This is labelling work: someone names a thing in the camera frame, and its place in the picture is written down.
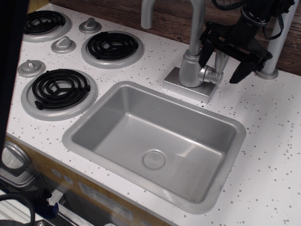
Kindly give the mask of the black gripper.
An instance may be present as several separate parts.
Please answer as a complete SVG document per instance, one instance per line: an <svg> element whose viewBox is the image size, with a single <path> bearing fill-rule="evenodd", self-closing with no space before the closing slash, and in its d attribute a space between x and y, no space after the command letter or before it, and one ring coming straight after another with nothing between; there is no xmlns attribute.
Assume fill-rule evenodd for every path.
<svg viewBox="0 0 301 226"><path fill-rule="evenodd" d="M272 58L272 54L255 38L258 30L266 24L246 11L241 12L233 25L207 22L199 39L202 44L199 65L205 67L216 49L241 62L230 79L231 84L241 82L252 71L260 71Z"/></svg>

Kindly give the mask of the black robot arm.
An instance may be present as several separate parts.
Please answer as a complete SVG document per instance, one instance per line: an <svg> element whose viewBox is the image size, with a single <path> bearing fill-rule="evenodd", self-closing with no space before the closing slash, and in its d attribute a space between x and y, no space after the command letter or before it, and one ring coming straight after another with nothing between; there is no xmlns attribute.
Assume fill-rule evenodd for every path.
<svg viewBox="0 0 301 226"><path fill-rule="evenodd" d="M240 8L241 16L233 25L207 22L200 37L202 49L198 63L205 67L214 50L221 65L215 66L214 78L223 73L228 56L238 60L239 66L233 73L230 83L242 81L251 72L261 71L272 54L255 38L259 29L265 29L272 17L278 19L280 29L284 29L283 13L295 4L293 0L240 0L229 5L213 5L223 11Z"/></svg>

